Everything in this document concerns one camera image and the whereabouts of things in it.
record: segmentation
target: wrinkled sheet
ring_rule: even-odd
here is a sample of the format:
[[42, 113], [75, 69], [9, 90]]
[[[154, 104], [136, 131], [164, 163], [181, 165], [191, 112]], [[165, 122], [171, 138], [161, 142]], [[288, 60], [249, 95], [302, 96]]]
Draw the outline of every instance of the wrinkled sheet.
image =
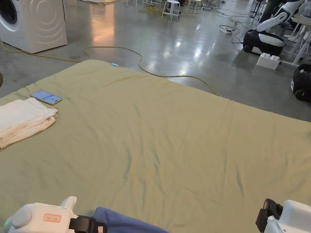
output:
[[266, 198], [311, 205], [309, 122], [96, 60], [0, 105], [38, 90], [63, 101], [51, 127], [0, 150], [2, 223], [70, 195], [75, 214], [102, 206], [170, 232], [258, 232]]

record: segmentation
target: concrete floor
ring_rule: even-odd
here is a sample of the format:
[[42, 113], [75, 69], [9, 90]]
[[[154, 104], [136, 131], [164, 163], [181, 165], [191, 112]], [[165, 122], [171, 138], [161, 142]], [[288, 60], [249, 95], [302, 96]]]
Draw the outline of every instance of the concrete floor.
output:
[[[227, 0], [221, 8], [248, 13], [250, 4], [246, 0]], [[143, 56], [141, 65], [150, 72], [194, 75], [209, 83], [224, 98], [311, 121], [311, 107], [296, 100], [290, 90], [294, 69], [285, 65], [276, 71], [256, 67], [257, 55], [245, 53], [241, 44], [232, 44], [231, 36], [219, 31], [220, 24], [233, 25], [228, 19], [204, 11], [195, 17], [182, 14], [178, 22], [170, 22], [167, 16], [161, 19], [159, 15], [142, 14], [138, 10], [144, 10], [141, 1], [135, 8], [131, 1], [126, 7], [125, 2], [102, 6], [67, 0], [68, 45], [40, 54], [82, 61], [87, 59], [82, 51], [85, 46], [126, 47]], [[252, 20], [234, 18], [241, 22]], [[241, 33], [246, 31], [241, 25], [238, 28]], [[88, 52], [93, 59], [141, 71], [137, 65], [139, 56], [130, 51], [100, 48]], [[0, 61], [0, 72], [4, 77], [0, 97], [74, 65], [24, 53], [9, 53], [2, 48]], [[193, 78], [170, 80], [211, 92], [204, 83]]]

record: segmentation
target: folded white towel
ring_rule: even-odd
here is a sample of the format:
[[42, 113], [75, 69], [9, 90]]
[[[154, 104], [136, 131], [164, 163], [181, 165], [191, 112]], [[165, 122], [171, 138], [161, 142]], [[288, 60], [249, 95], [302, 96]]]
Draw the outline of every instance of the folded white towel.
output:
[[55, 122], [57, 112], [35, 98], [0, 106], [0, 148], [45, 130]]

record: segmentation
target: white washing machine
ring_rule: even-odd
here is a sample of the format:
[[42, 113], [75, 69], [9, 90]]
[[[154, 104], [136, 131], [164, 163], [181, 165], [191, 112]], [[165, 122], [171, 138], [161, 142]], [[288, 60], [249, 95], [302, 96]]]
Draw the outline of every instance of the white washing machine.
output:
[[29, 53], [67, 44], [63, 0], [0, 0], [0, 39]]

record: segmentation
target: smartphone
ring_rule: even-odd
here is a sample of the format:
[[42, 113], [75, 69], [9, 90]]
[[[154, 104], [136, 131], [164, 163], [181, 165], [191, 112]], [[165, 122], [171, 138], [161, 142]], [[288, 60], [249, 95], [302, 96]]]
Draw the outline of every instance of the smartphone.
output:
[[57, 104], [62, 100], [62, 98], [56, 95], [52, 95], [51, 93], [48, 93], [46, 91], [37, 91], [30, 96], [49, 105]]

